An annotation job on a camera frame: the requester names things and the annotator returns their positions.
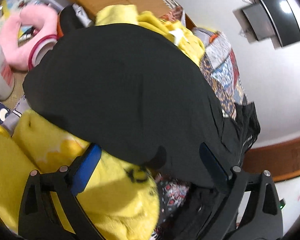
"black cloth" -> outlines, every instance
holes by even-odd
[[[82,22],[78,19],[72,5],[66,6],[59,14],[59,24],[63,35],[76,29],[84,28]]]
[[[215,189],[193,187],[173,219],[161,225],[157,240],[196,240],[217,204]]]
[[[32,109],[111,155],[203,187],[204,142],[230,166],[260,132],[254,104],[224,118],[198,66],[158,33],[131,24],[62,37],[23,83]]]

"green led light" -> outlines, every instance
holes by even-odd
[[[282,200],[280,200],[280,209],[283,209],[285,205],[286,205],[286,201],[283,198]]]

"yellow plush blanket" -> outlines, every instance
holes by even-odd
[[[70,165],[88,145],[32,110],[21,116],[12,138],[0,127],[0,217],[4,223],[17,231],[21,198],[31,170],[55,172]],[[146,181],[137,183],[138,178]],[[107,240],[148,240],[159,216],[156,184],[149,173],[105,151],[77,198]],[[64,228],[72,231],[55,193],[52,199]]]
[[[187,55],[197,66],[205,52],[202,41],[184,27],[180,21],[169,22],[157,19],[152,12],[138,15],[135,5],[110,5],[98,12],[96,26],[114,23],[129,23],[142,26],[161,34]]]

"pink pillow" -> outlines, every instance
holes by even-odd
[[[0,32],[0,45],[8,64],[18,70],[28,70],[31,50],[43,37],[57,34],[58,14],[46,5],[27,5],[20,13],[12,14]],[[21,25],[33,25],[39,32],[26,44],[18,47]]]

